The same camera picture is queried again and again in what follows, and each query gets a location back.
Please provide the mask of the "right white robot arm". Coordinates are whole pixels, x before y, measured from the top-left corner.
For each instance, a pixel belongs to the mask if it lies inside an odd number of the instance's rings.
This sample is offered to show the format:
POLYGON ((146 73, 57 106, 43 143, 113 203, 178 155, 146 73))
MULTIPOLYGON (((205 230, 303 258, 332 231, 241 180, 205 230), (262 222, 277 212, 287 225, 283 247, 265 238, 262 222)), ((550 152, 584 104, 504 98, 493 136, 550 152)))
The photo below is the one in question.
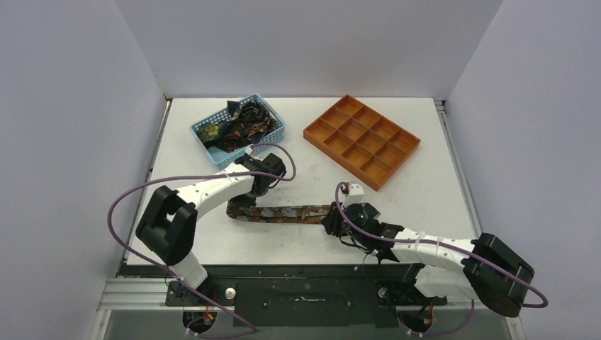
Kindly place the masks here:
POLYGON ((468 298, 505 317, 525 307, 534 269, 493 234, 450 239, 379 221, 369 203, 331 204, 321 223, 326 233, 349 236, 352 245, 375 253, 379 261, 419 264, 415 276, 401 283, 403 299, 468 298))

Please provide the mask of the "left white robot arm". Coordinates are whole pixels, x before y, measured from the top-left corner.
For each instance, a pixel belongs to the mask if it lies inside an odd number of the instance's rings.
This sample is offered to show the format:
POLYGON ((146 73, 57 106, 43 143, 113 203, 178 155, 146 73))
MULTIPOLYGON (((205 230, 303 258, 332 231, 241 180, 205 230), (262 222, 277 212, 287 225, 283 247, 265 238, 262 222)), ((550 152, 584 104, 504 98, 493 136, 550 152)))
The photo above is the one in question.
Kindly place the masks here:
POLYGON ((200 217, 232 198, 265 195, 275 177, 286 174, 286 166, 275 154, 264 159, 244 155, 218 173, 177 189, 160 186, 152 193, 136 228, 136 237, 185 282, 184 296, 194 305, 211 296, 208 272, 192 248, 200 217))

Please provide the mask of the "orange floral necktie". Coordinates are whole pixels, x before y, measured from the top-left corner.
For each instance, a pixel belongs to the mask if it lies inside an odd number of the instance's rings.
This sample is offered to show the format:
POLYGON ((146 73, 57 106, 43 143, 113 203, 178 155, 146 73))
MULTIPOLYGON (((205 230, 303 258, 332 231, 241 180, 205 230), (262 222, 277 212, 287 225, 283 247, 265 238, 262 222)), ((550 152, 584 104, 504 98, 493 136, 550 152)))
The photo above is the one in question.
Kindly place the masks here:
POLYGON ((320 224, 331 205, 258 206, 256 198, 240 195, 227 202, 233 220, 270 224, 320 224))

